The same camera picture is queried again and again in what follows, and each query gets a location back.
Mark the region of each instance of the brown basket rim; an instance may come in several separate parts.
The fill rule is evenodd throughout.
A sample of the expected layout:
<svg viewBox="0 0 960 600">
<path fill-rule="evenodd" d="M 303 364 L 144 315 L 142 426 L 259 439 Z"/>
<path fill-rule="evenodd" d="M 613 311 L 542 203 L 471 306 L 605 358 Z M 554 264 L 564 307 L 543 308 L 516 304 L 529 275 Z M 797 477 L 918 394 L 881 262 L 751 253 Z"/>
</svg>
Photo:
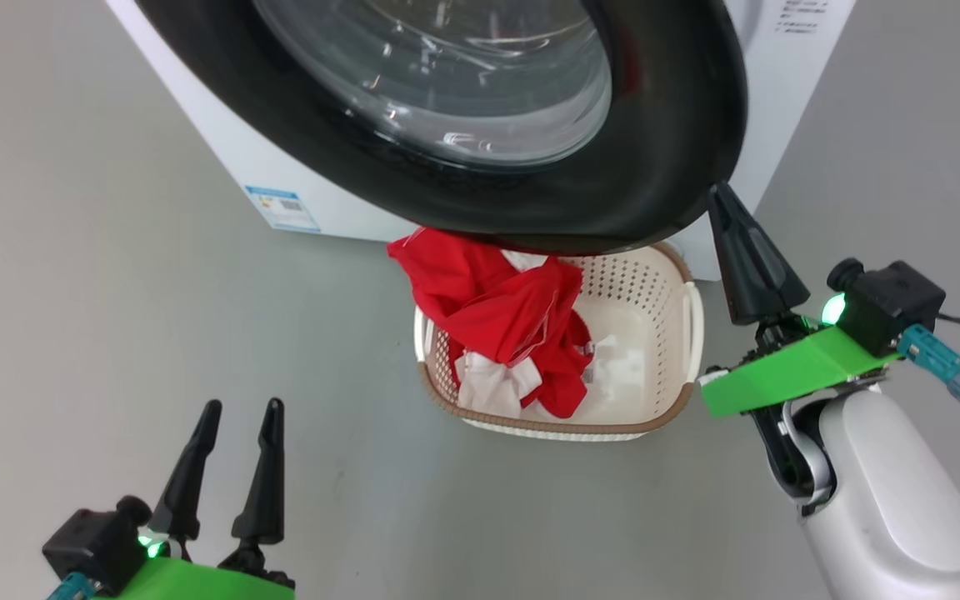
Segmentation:
<svg viewBox="0 0 960 600">
<path fill-rule="evenodd" d="M 687 264 L 669 244 L 659 242 L 653 244 L 651 248 L 662 252 L 662 254 L 666 255 L 667 258 L 672 261 L 673 265 L 677 266 L 677 270 L 681 273 L 681 277 L 685 283 L 694 281 L 694 277 L 691 277 L 691 271 L 688 270 Z M 683 407 L 687 406 L 688 399 L 694 391 L 693 381 L 684 383 L 683 387 L 681 387 L 681 392 L 677 395 L 677 401 L 673 403 L 673 406 L 669 407 L 669 410 L 666 412 L 658 415 L 658 417 L 650 419 L 650 421 L 630 422 L 630 424 L 625 425 L 575 425 L 570 424 L 570 422 L 526 421 L 526 419 L 523 418 L 495 417 L 495 415 L 492 414 L 464 409 L 464 407 L 454 405 L 453 402 L 449 402 L 449 400 L 439 394 L 439 391 L 437 391 L 435 385 L 432 383 L 427 362 L 417 363 L 417 369 L 420 372 L 420 379 L 422 379 L 424 390 L 427 391 L 427 395 L 432 399 L 432 402 L 435 402 L 442 410 L 454 415 L 454 417 L 467 418 L 469 421 L 479 421 L 481 423 L 510 427 L 513 429 L 527 429 L 531 430 L 531 432 L 576 433 L 584 434 L 584 436 L 609 436 L 609 434 L 652 432 L 676 418 L 683 410 Z"/>
</svg>

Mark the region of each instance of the white washing machine body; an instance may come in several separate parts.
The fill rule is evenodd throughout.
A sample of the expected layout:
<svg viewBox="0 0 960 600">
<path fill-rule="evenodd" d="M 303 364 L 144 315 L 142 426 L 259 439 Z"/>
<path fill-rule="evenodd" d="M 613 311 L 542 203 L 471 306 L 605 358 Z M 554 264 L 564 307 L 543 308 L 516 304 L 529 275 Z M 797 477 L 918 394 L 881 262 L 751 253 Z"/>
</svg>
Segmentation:
<svg viewBox="0 0 960 600">
<path fill-rule="evenodd" d="M 285 231 L 391 242 L 415 224 L 316 174 L 229 109 L 160 37 L 133 0 L 107 0 L 143 56 L 271 227 Z M 749 113 L 731 178 L 753 212 L 810 102 L 854 0 L 730 0 L 742 43 Z M 694 277 L 719 280 L 706 219 L 670 242 Z"/>
</svg>

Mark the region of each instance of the black knob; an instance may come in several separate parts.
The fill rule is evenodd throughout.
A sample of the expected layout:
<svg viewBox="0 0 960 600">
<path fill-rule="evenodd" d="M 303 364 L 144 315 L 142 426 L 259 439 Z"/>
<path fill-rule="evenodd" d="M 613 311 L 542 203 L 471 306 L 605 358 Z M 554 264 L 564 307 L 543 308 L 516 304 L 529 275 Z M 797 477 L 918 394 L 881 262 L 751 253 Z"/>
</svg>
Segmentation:
<svg viewBox="0 0 960 600">
<path fill-rule="evenodd" d="M 134 497 L 134 495 L 126 495 L 126 497 L 117 501 L 117 512 L 127 517 L 137 528 L 143 527 L 150 521 L 148 503 Z"/>
<path fill-rule="evenodd" d="M 827 274 L 826 284 L 834 292 L 846 292 L 854 280 L 865 273 L 865 267 L 857 258 L 844 258 L 832 272 Z"/>
</svg>

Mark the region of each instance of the blue and white sticker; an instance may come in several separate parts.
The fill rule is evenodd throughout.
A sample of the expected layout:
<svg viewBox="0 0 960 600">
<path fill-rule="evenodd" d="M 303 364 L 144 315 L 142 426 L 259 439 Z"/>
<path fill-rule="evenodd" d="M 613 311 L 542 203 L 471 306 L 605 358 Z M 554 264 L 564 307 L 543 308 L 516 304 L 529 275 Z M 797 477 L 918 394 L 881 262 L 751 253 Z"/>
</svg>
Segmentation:
<svg viewBox="0 0 960 600">
<path fill-rule="evenodd" d="M 262 212 L 272 227 L 289 232 L 316 234 L 321 232 L 302 199 L 294 192 L 274 190 L 270 187 L 247 187 L 251 202 Z"/>
</svg>

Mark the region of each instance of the washing machine door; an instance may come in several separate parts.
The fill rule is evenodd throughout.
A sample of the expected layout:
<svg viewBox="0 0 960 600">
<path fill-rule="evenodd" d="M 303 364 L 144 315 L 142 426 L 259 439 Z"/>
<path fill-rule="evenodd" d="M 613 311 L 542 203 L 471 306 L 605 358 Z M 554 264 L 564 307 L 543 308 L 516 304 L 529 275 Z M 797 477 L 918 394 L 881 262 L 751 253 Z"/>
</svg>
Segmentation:
<svg viewBox="0 0 960 600">
<path fill-rule="evenodd" d="M 719 0 L 137 0 L 236 114 L 363 200 L 561 254 L 703 213 L 746 128 Z"/>
</svg>

